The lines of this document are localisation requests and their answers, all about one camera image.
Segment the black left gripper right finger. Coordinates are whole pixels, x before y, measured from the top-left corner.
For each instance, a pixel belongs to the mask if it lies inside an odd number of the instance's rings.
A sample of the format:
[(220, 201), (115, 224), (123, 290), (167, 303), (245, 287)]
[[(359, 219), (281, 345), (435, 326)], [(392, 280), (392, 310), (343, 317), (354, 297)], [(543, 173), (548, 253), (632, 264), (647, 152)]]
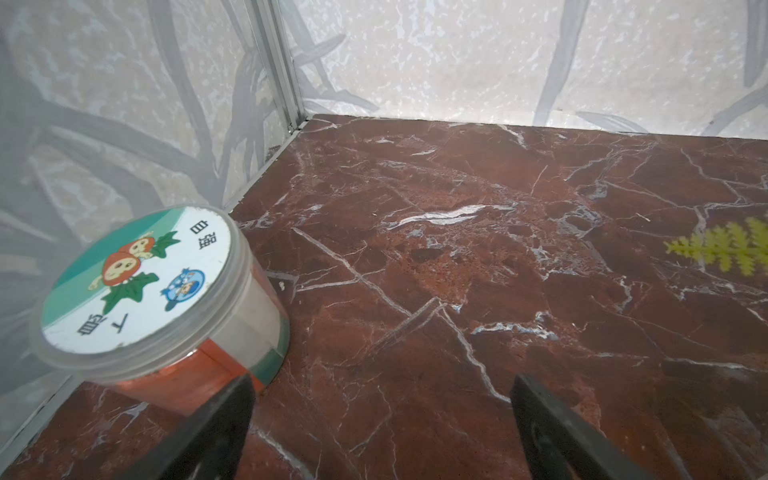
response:
[(533, 479), (652, 479), (604, 435), (530, 375), (510, 403)]

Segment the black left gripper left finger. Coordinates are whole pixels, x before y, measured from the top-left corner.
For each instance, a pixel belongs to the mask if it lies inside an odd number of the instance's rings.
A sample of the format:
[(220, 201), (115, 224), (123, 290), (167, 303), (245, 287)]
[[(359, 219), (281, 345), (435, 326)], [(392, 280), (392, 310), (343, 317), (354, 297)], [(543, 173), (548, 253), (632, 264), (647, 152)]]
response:
[(121, 479), (233, 479), (256, 403), (251, 377), (223, 387)]

